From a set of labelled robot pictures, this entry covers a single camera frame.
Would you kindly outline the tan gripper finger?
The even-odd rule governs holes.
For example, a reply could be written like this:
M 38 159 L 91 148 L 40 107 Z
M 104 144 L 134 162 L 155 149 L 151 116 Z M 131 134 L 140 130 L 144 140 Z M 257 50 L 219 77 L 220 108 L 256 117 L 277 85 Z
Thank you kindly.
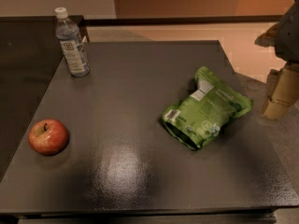
M 299 100 L 299 64 L 286 63 L 280 70 L 271 69 L 266 81 L 263 116 L 281 119 Z
M 274 47 L 276 45 L 277 31 L 278 25 L 272 25 L 266 32 L 255 39 L 254 44 L 260 47 Z

